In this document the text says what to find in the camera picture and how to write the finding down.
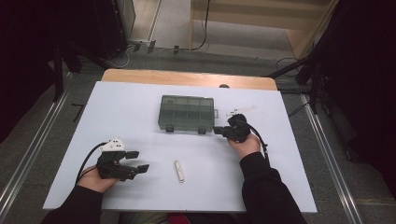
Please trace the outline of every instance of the person's left hand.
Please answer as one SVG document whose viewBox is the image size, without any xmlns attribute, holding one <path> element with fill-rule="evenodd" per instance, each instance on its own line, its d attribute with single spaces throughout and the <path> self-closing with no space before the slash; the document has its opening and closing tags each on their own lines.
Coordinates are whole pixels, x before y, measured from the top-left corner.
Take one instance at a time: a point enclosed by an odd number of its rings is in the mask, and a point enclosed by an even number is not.
<svg viewBox="0 0 396 224">
<path fill-rule="evenodd" d="M 105 193 L 118 181 L 119 179 L 116 178 L 102 179 L 99 176 L 98 169 L 94 168 L 94 166 L 91 166 L 82 172 L 81 179 L 78 181 L 77 185 L 86 189 L 92 189 L 97 192 Z"/>
</svg>

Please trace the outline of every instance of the black curtain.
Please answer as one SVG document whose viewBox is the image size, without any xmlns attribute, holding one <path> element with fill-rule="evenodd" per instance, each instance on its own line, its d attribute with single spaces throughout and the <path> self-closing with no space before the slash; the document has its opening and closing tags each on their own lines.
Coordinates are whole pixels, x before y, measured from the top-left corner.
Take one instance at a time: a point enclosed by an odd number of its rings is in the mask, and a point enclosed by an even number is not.
<svg viewBox="0 0 396 224">
<path fill-rule="evenodd" d="M 357 133 L 347 144 L 396 198 L 396 4 L 343 0 L 340 7 L 348 12 L 320 53 L 326 89 Z"/>
<path fill-rule="evenodd" d="M 53 83 L 50 5 L 2 1 L 0 6 L 0 142 Z"/>
</svg>

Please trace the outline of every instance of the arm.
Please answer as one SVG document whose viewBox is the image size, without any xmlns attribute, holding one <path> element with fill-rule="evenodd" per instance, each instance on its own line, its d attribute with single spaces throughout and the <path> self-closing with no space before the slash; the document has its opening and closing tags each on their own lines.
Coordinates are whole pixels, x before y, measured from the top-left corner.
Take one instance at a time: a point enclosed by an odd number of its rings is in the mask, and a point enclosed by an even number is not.
<svg viewBox="0 0 396 224">
<path fill-rule="evenodd" d="M 258 138 L 250 134 L 243 143 L 229 140 L 241 158 L 245 182 L 242 188 L 247 215 L 252 223 L 306 223 L 279 172 L 260 153 Z"/>
<path fill-rule="evenodd" d="M 49 212 L 41 224 L 86 223 L 99 224 L 103 195 L 118 179 L 102 179 L 97 169 L 84 171 L 61 207 Z"/>
</svg>

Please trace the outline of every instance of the white tabletop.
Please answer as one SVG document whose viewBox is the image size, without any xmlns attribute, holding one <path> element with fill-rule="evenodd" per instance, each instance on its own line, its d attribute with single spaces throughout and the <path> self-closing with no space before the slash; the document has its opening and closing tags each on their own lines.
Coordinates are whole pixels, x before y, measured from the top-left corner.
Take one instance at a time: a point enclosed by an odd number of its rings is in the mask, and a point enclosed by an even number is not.
<svg viewBox="0 0 396 224">
<path fill-rule="evenodd" d="M 221 135 L 160 130 L 158 117 L 165 94 L 214 98 L 219 111 L 217 126 L 228 125 L 227 112 L 254 106 L 244 114 L 268 144 L 272 167 L 280 172 L 301 211 L 317 212 L 280 92 L 120 82 L 96 83 L 44 209 L 63 203 L 93 147 L 119 137 L 127 150 L 140 152 L 137 159 L 122 160 L 122 164 L 150 167 L 147 173 L 110 189 L 103 209 L 246 211 L 241 196 L 244 178 L 236 153 Z M 87 166 L 96 164 L 99 156 L 99 151 L 93 153 Z M 184 183 L 178 181 L 175 160 L 180 162 Z"/>
</svg>

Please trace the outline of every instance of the metal rail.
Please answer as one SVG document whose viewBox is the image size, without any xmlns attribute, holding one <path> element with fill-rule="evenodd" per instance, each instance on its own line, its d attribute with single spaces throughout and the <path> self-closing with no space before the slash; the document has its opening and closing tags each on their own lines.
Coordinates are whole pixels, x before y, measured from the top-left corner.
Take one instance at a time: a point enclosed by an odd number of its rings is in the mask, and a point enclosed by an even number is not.
<svg viewBox="0 0 396 224">
<path fill-rule="evenodd" d="M 69 88 L 72 81 L 73 75 L 72 73 L 68 73 L 65 77 L 64 93 L 60 96 L 58 102 L 53 103 L 50 107 L 47 116 L 41 123 L 37 133 L 35 134 L 35 137 L 32 140 L 32 143 L 27 148 L 23 158 L 21 159 L 20 164 L 18 165 L 12 177 L 9 179 L 6 187 L 3 189 L 0 197 L 0 223 L 3 223 L 6 219 L 6 215 L 15 198 L 17 197 L 18 192 L 20 191 L 23 181 L 32 168 L 32 165 L 35 162 L 35 159 L 41 147 L 43 146 L 54 121 L 58 117 L 58 114 L 61 111 L 64 101 L 69 93 Z"/>
<path fill-rule="evenodd" d="M 302 95 L 302 101 L 304 104 L 309 102 L 308 96 Z M 330 174 L 332 176 L 332 182 L 337 189 L 341 204 L 344 206 L 349 223 L 363 223 L 352 194 L 347 186 L 347 182 L 345 181 L 340 167 L 338 166 L 338 163 L 332 154 L 332 148 L 326 138 L 325 133 L 323 132 L 318 115 L 314 114 L 309 105 L 305 106 L 305 110 L 309 120 L 311 121 L 315 135 L 317 136 L 320 149 L 322 150 L 327 167 L 329 168 Z"/>
</svg>

